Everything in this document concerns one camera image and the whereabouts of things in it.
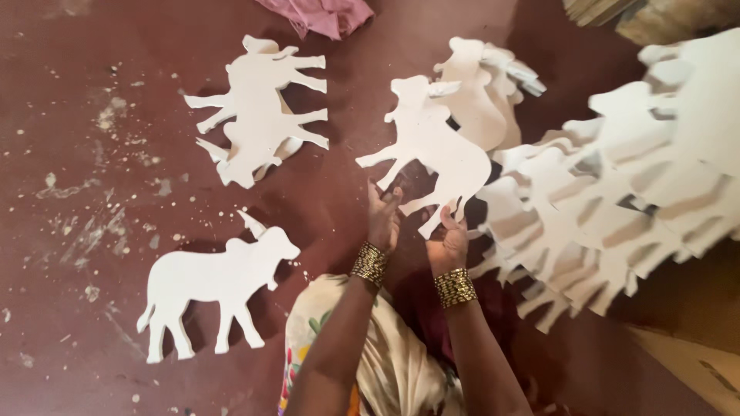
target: woman's left hand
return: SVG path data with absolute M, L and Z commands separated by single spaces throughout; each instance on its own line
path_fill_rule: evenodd
M 368 242 L 386 255 L 396 249 L 401 218 L 397 209 L 403 198 L 403 191 L 396 187 L 393 193 L 380 198 L 375 184 L 368 179 L 370 209 L 368 211 Z

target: pink cloth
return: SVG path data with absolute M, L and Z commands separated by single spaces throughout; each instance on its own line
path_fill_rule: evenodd
M 301 39 L 309 30 L 340 41 L 375 13 L 363 0 L 257 0 L 285 16 Z

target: fabric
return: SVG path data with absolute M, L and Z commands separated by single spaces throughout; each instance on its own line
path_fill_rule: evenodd
M 501 284 L 491 277 L 473 280 L 473 287 L 488 327 L 509 364 L 514 367 L 510 346 L 519 316 L 513 294 L 502 289 Z M 429 354 L 456 371 L 450 333 L 431 272 L 422 270 L 403 279 L 394 290 L 394 305 L 406 324 L 427 346 Z
M 296 299 L 286 322 L 286 366 L 278 414 L 287 406 L 300 365 L 345 290 L 347 275 L 321 275 Z M 348 415 L 463 416 L 460 382 L 380 296 L 370 317 Z
M 363 0 L 257 0 L 287 17 L 301 39 L 309 30 L 340 41 L 375 13 Z

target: hand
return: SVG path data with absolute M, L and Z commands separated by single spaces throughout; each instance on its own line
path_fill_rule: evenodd
M 468 223 L 463 218 L 458 224 L 445 206 L 440 213 L 442 226 L 426 241 L 426 254 L 434 277 L 455 269 L 465 268 L 468 257 Z
M 388 193 L 381 199 L 377 187 L 368 179 L 368 196 L 368 242 L 386 255 L 391 254 L 398 242 L 401 218 L 397 209 L 401 204 L 403 191 L 396 187 L 393 193 Z

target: maroon floor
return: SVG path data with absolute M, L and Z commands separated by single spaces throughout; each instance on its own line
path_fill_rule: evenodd
M 576 28 L 559 1 L 369 4 L 377 17 L 348 40 L 303 43 L 251 0 L 0 2 L 0 310 L 9 312 L 0 315 L 9 318 L 0 321 L 0 414 L 273 415 L 287 312 L 308 279 L 346 271 L 364 238 L 364 181 L 387 166 L 363 171 L 353 159 L 394 140 L 383 123 L 396 103 L 393 78 L 433 75 L 452 36 L 512 49 L 549 88 L 517 108 L 531 143 L 591 117 L 589 95 L 643 71 L 637 47 L 607 27 Z M 245 34 L 326 56 L 326 70 L 308 72 L 329 80 L 327 95 L 300 86 L 284 95 L 296 113 L 328 107 L 329 122 L 308 128 L 332 142 L 328 152 L 306 145 L 250 190 L 221 185 L 194 143 L 195 124 L 212 110 L 191 111 L 178 93 L 225 92 L 224 65 L 244 53 Z M 125 100 L 126 116 L 105 132 L 98 118 L 112 98 Z M 205 137 L 226 143 L 220 128 Z M 404 171 L 410 195 L 428 189 L 418 172 Z M 41 192 L 50 173 L 56 182 Z M 262 289 L 248 304 L 266 346 L 250 349 L 233 326 L 232 351 L 214 355 L 218 308 L 197 304 L 185 319 L 196 358 L 177 361 L 168 336 L 165 361 L 145 364 L 148 333 L 137 334 L 135 322 L 152 262 L 178 248 L 222 250 L 244 234 L 231 217 L 237 207 L 280 225 L 303 250 L 299 266 L 280 267 L 275 292 Z M 404 226 L 395 275 L 425 267 L 419 222 Z M 533 372 L 552 395 L 592 414 L 710 412 L 612 325 L 584 315 L 547 338 L 526 335 L 525 324 L 521 351 L 547 349 L 533 352 L 528 362 L 541 363 Z

